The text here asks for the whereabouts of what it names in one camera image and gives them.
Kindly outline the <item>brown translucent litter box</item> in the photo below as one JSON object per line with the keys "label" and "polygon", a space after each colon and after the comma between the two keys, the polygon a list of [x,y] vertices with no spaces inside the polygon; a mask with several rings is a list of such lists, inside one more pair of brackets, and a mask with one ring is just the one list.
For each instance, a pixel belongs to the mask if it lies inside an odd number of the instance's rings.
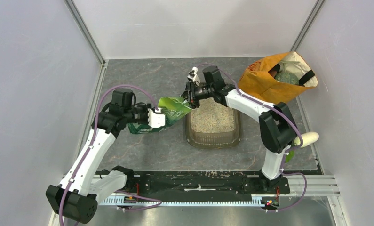
{"label": "brown translucent litter box", "polygon": [[185,117],[187,142],[196,148],[222,149],[240,143],[240,113],[216,103],[212,98],[200,101],[199,108]]}

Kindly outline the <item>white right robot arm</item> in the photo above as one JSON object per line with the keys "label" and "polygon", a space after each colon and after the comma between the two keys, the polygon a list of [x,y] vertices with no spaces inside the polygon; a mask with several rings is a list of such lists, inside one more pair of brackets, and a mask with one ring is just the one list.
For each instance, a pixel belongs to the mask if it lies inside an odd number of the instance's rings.
{"label": "white right robot arm", "polygon": [[262,143],[266,147],[259,187],[266,193],[272,192],[278,186],[284,155],[299,132],[288,106],[283,102],[262,101],[237,88],[236,83],[225,83],[221,70],[215,65],[205,68],[203,75],[204,82],[200,82],[198,68],[191,69],[182,98],[193,109],[200,106],[201,100],[212,98],[259,123]]}

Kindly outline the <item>green cat litter bag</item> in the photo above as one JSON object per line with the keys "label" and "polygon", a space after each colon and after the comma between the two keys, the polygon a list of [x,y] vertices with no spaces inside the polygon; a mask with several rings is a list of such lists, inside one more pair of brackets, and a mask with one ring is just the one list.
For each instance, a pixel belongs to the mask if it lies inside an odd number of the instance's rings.
{"label": "green cat litter bag", "polygon": [[138,135],[164,131],[192,111],[188,102],[182,97],[161,97],[158,107],[165,115],[164,126],[152,128],[145,124],[129,123],[127,126],[130,134]]}

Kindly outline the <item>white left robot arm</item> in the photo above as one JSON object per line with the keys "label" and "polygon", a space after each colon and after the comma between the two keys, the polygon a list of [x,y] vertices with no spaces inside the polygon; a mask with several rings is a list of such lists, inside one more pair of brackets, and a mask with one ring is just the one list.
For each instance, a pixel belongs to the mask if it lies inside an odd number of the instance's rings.
{"label": "white left robot arm", "polygon": [[75,163],[58,185],[50,185],[46,197],[58,215],[59,225],[70,219],[75,225],[87,224],[98,205],[112,193],[136,188],[134,172],[116,166],[93,182],[96,171],[121,131],[129,123],[160,128],[166,116],[145,90],[134,85],[118,85],[107,90],[97,103],[92,128]]}

